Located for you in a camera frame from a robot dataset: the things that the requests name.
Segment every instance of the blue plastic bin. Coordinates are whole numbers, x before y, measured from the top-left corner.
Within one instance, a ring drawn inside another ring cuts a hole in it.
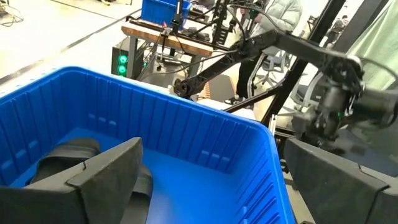
[[[23,187],[69,139],[105,151],[134,136],[154,178],[148,224],[294,223],[264,126],[79,67],[0,98],[0,184]]]
[[[160,25],[163,25],[165,22],[169,26],[177,9],[177,1],[178,0],[142,0],[141,19]],[[182,29],[188,17],[190,7],[190,2],[183,2],[183,22],[180,29]]]

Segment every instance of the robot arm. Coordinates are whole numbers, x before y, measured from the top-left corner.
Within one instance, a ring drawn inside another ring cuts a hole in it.
[[[174,85],[176,95],[190,98],[202,91],[205,83],[233,65],[257,57],[262,50],[275,46],[292,55],[312,63],[335,82],[343,84],[345,89],[361,92],[362,70],[359,59],[323,49],[288,32],[277,29],[261,35],[240,40],[231,46],[230,52],[198,75],[186,80],[177,80]]]

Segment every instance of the person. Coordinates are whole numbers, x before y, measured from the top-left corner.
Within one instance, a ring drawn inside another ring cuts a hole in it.
[[[299,23],[300,16],[302,13],[302,5],[300,0],[260,0],[266,5],[264,7],[264,12],[274,21],[276,25],[282,30],[293,31],[297,24]],[[245,9],[240,9],[242,15],[247,15],[248,11]],[[251,32],[251,37],[260,35],[265,31],[269,31],[275,28],[275,25],[263,14],[259,13],[254,19],[256,25],[253,27]],[[276,47],[269,47],[263,52],[269,56],[275,56],[279,49]],[[248,60],[241,63],[239,68],[239,79],[236,85],[236,94],[234,97],[225,100],[224,102],[230,105],[234,105],[248,98],[248,82],[250,75],[252,74],[254,67],[259,60],[256,57],[252,60]]]
[[[348,24],[348,16],[343,15],[343,17],[341,19],[338,19],[333,25],[333,27],[327,33],[326,36],[328,37],[328,39],[323,44],[323,47],[328,47],[329,44],[332,44],[338,38],[338,36],[341,34],[344,28],[347,26],[347,24]]]

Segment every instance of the computer tower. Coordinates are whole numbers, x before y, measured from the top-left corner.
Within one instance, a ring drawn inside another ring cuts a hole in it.
[[[130,37],[126,37],[120,43],[116,44],[112,47],[112,64],[111,64],[111,73],[113,75],[122,75],[128,78],[132,78],[136,80],[138,76],[141,74],[142,68],[144,66],[144,48],[145,44],[143,40],[138,41],[134,67],[132,68],[132,74],[121,73],[119,71],[120,66],[123,66],[123,69],[127,70],[127,63],[121,65],[120,57],[129,56],[129,48],[130,48]]]

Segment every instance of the green cloth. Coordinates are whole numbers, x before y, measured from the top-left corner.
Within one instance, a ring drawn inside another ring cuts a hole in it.
[[[398,72],[398,1],[387,3],[379,17],[366,29],[348,51],[349,54],[373,59]],[[388,89],[396,77],[378,66],[364,65],[368,88]]]

